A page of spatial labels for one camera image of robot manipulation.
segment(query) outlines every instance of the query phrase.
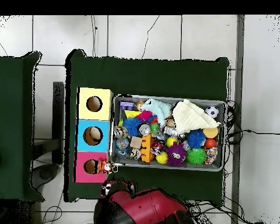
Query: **green tablecloth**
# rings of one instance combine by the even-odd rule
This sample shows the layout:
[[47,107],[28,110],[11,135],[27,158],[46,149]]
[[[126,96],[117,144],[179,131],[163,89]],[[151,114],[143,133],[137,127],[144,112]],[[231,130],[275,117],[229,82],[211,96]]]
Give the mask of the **green tablecloth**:
[[33,67],[40,53],[0,57],[0,199],[42,201],[30,185]]
[[[88,58],[82,50],[72,51],[66,59],[65,129],[69,138],[65,141],[65,150],[69,150],[69,156],[66,152],[65,200],[100,198],[100,184],[72,182],[77,87],[110,89],[114,94],[226,101],[228,65],[227,58],[214,62]],[[223,170],[198,172],[120,167],[119,172],[109,178],[114,176],[134,181],[138,190],[162,187],[181,200],[222,203]]]

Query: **tray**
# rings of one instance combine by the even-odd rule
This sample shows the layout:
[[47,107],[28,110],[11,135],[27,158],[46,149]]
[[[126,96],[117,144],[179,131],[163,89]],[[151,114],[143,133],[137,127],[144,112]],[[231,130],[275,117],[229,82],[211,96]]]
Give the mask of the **tray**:
[[116,123],[119,122],[121,118],[124,118],[125,114],[124,111],[120,109],[120,102],[133,102],[137,104],[139,101],[145,102],[148,99],[156,99],[160,100],[165,103],[170,103],[172,106],[175,106],[177,102],[183,101],[183,98],[171,98],[171,97],[154,97],[154,96],[139,96],[139,95],[121,95],[117,94],[113,97],[113,115],[111,118],[111,138],[110,138],[110,160],[117,166],[129,166],[129,167],[150,167],[150,168],[157,168],[157,169],[178,169],[178,170],[200,170],[200,171],[210,171],[210,172],[218,172],[223,168],[224,164],[224,154],[225,154],[225,135],[226,135],[226,119],[227,119],[227,107],[224,101],[217,101],[217,100],[197,100],[197,99],[189,99],[190,102],[196,104],[197,106],[201,107],[202,109],[206,109],[208,106],[216,106],[219,109],[219,114],[215,118],[217,122],[220,122],[219,134],[215,138],[218,142],[218,155],[216,160],[212,164],[201,164],[195,165],[187,162],[185,160],[183,162],[182,167],[171,167],[159,164],[155,159],[152,160],[150,163],[142,162],[141,158],[139,160],[132,160],[130,158],[124,158],[118,156],[115,153],[116,143],[115,143],[115,136],[114,136],[114,126]]

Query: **soccer ball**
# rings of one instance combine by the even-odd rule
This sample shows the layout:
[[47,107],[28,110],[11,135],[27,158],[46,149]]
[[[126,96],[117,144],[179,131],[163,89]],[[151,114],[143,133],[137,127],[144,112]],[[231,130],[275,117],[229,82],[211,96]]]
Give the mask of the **soccer ball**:
[[215,118],[219,113],[219,109],[215,106],[210,106],[205,109],[205,112],[207,113],[207,115],[211,116],[212,118]]

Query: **purple toy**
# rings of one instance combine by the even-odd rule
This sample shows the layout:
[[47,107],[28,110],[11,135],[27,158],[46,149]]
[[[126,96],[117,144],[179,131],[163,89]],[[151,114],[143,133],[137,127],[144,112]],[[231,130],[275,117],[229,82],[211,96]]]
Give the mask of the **purple toy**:
[[122,101],[120,103],[120,109],[123,111],[123,110],[133,110],[133,102],[125,102],[125,101]]
[[166,152],[168,155],[167,165],[171,165],[173,167],[181,167],[181,163],[186,159],[187,152],[183,148],[184,144],[177,144],[177,142],[173,142],[173,145],[169,148],[166,148]]

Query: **light blue cloth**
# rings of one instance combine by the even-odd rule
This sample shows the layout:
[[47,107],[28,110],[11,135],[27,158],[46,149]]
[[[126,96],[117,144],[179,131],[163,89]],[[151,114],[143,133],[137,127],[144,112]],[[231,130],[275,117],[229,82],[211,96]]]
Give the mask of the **light blue cloth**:
[[155,99],[147,100],[142,106],[142,110],[151,111],[153,115],[157,115],[157,121],[160,126],[165,125],[165,118],[169,117],[171,105]]

